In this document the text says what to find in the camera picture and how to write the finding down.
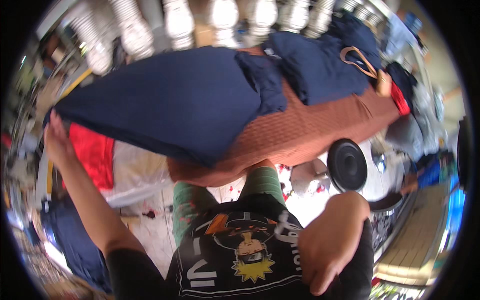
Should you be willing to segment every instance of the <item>black t-shirt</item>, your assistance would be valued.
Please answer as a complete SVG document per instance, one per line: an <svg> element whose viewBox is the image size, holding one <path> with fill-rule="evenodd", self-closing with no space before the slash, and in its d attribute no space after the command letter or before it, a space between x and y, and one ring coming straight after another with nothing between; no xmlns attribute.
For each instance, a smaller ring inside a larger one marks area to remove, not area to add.
<svg viewBox="0 0 480 300"><path fill-rule="evenodd" d="M107 266L115 299L314 298L301 281L296 244L301 229L268 194L219 204L192 222L165 280L144 253L110 253ZM352 261L319 298L367 299L372 276L372 226L367 220Z"/></svg>

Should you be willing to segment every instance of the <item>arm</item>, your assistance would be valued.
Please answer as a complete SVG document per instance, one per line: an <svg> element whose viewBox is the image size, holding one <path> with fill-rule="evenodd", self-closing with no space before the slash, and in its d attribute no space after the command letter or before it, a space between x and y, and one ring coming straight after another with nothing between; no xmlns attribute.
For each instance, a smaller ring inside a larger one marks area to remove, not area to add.
<svg viewBox="0 0 480 300"><path fill-rule="evenodd" d="M106 257L117 249L145 253L141 243L125 227L93 184L54 110L50 115L50 123L45 128L44 138L48 156L62 175L88 236L103 255Z"/></svg>
<svg viewBox="0 0 480 300"><path fill-rule="evenodd" d="M325 210L299 236L302 280L313 295L325 293L335 276L352 260L370 215L357 192L335 195Z"/></svg>

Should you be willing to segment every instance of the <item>black speaker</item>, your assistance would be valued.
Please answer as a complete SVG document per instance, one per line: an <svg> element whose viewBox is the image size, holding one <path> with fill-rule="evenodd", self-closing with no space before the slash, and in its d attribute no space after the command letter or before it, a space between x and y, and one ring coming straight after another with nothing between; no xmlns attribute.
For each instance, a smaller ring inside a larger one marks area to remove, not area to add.
<svg viewBox="0 0 480 300"><path fill-rule="evenodd" d="M367 162L360 147L349 139L334 142L328 150L328 173L339 192L360 191L367 181Z"/></svg>

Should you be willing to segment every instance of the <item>blue clothing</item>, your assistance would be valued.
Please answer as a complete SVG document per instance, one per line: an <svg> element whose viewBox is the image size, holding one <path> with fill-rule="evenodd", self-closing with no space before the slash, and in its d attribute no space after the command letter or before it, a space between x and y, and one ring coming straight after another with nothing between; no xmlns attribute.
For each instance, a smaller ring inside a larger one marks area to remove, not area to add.
<svg viewBox="0 0 480 300"><path fill-rule="evenodd" d="M112 292L102 252L88 236L75 205L67 195L58 201L43 203L42 226L52 231L59 250L72 273L98 290Z"/></svg>
<svg viewBox="0 0 480 300"><path fill-rule="evenodd" d="M439 182L440 177L440 162L436 159L435 162L430 163L425 167L423 173L418 176L419 189L424 189L428 186L435 185Z"/></svg>
<svg viewBox="0 0 480 300"><path fill-rule="evenodd" d="M368 87L369 77L340 59L340 51L351 46L357 47L375 69L382 67L373 33L348 13L341 18L332 16L329 30L318 39L276 32L269 35L263 49L279 59L284 76L300 100L314 105L352 93L361 95ZM346 58L363 64L354 51Z"/></svg>
<svg viewBox="0 0 480 300"><path fill-rule="evenodd" d="M401 50L405 43L411 45L417 44L417 38L396 14L393 13L391 15L388 20L388 27L389 36L386 37L388 39L385 48L386 55L390 56L396 54Z"/></svg>
<svg viewBox="0 0 480 300"><path fill-rule="evenodd" d="M213 167L250 121L286 106L269 57L203 47L124 66L73 90L55 110L116 140Z"/></svg>

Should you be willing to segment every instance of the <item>green pants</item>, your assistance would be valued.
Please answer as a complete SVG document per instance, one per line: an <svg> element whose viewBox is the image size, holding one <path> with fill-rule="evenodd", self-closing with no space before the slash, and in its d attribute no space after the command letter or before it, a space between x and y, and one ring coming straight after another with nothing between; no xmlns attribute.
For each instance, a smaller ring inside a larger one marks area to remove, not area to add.
<svg viewBox="0 0 480 300"><path fill-rule="evenodd" d="M247 176L239 199L251 194L267 193L285 205L275 169L259 167ZM204 187L177 182L173 188L173 236L180 242L190 223L202 212L217 205L215 197Z"/></svg>

